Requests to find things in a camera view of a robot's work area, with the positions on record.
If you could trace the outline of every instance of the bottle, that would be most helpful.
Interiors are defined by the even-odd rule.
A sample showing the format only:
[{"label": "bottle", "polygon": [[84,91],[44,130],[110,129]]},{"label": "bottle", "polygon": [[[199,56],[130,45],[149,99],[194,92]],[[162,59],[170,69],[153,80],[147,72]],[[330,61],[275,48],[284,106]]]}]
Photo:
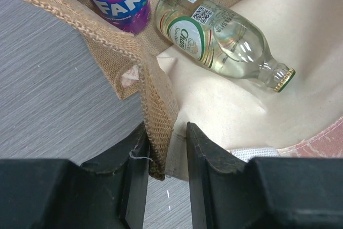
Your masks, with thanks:
[{"label": "bottle", "polygon": [[281,92],[295,75],[273,58],[254,24],[213,0],[159,0],[155,22],[167,39],[224,77],[255,78]]}]

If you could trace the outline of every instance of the loose thread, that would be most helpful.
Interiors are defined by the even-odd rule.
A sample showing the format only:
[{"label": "loose thread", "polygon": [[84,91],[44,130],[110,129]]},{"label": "loose thread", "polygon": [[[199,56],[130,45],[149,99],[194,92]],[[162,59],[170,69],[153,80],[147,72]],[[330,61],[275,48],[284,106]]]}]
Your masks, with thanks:
[{"label": "loose thread", "polygon": [[129,156],[130,158],[133,158],[133,159],[148,159],[150,160],[151,162],[153,161],[151,158],[148,158],[148,157],[135,157],[133,154],[132,154],[133,150],[130,151],[129,153]]}]

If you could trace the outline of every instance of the gray table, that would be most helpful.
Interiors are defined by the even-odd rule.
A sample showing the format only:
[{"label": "gray table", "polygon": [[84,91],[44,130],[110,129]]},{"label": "gray table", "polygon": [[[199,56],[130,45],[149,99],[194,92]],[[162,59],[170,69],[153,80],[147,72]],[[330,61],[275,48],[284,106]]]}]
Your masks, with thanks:
[{"label": "gray table", "polygon": [[[81,164],[142,121],[139,95],[118,100],[78,32],[21,0],[0,6],[0,158]],[[187,182],[150,178],[144,228],[192,228]]]}]

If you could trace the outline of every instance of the burlap fabric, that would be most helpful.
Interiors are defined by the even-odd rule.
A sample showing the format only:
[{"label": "burlap fabric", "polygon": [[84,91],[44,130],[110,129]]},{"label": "burlap fabric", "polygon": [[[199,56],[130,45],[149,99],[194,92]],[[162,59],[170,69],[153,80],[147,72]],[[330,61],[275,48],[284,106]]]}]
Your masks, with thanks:
[{"label": "burlap fabric", "polygon": [[[38,6],[77,29],[84,37],[97,64],[112,84],[119,98],[124,99],[140,90],[146,130],[151,141],[150,174],[164,178],[169,140],[178,107],[172,87],[159,68],[155,56],[170,46],[154,27],[149,26],[138,36],[123,33],[102,20],[92,10],[89,0],[23,0]],[[239,0],[216,0],[231,6]],[[151,0],[152,9],[158,0]],[[121,76],[133,64],[139,67],[139,82],[128,88]]]}]

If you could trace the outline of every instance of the green bottle cap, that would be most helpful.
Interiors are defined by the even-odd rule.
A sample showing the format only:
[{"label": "green bottle cap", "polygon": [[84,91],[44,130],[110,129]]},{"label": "green bottle cap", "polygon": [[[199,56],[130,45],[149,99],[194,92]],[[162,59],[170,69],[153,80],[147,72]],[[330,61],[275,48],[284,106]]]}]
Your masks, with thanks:
[{"label": "green bottle cap", "polygon": [[295,76],[295,70],[293,68],[289,69],[285,76],[281,79],[281,81],[275,87],[276,92],[281,92],[286,85],[290,82],[290,80]]}]

